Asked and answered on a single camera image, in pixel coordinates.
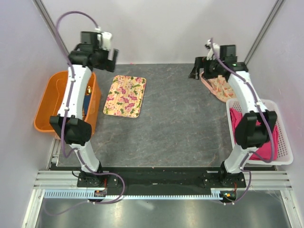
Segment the gold spoon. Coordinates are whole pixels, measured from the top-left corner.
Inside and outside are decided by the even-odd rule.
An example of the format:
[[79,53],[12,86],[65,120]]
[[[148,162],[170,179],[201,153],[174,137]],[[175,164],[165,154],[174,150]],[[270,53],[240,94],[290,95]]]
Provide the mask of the gold spoon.
[[92,88],[88,86],[86,89],[86,95],[91,95],[91,93],[92,93]]

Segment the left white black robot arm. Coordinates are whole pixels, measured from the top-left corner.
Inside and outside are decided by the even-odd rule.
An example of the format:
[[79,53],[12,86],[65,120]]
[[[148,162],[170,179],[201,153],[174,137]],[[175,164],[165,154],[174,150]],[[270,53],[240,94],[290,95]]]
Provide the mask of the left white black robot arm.
[[118,50],[114,49],[109,59],[113,35],[110,32],[81,32],[81,42],[67,57],[68,76],[64,97],[57,115],[51,116],[50,125],[65,145],[75,152],[81,169],[89,173],[88,182],[99,187],[104,182],[104,175],[98,171],[100,161],[93,153],[90,142],[93,127],[83,120],[84,99],[87,84],[93,69],[113,72]]

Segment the dark blue paper napkin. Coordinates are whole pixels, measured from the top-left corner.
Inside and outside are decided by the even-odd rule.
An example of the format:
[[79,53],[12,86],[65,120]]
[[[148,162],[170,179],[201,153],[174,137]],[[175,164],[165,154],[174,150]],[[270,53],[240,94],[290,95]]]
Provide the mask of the dark blue paper napkin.
[[88,95],[85,95],[85,97],[84,97],[84,101],[83,101],[83,119],[85,119],[86,116],[87,116],[88,108],[89,108],[89,104],[90,104],[90,100],[91,100],[91,95],[92,94],[88,94]]

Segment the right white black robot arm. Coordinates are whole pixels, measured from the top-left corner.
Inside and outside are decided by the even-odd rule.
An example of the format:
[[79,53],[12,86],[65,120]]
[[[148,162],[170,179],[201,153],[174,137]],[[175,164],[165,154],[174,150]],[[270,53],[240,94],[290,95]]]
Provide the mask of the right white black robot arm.
[[275,157],[273,130],[277,114],[269,111],[262,103],[252,85],[249,70],[244,62],[239,62],[235,45],[218,45],[212,39],[205,48],[205,57],[197,57],[190,78],[197,78],[200,70],[206,79],[221,75],[235,92],[242,111],[242,119],[235,128],[236,145],[229,157],[223,162],[218,174],[218,183],[223,187],[235,181],[235,173],[240,173],[251,155],[256,155],[265,163]]

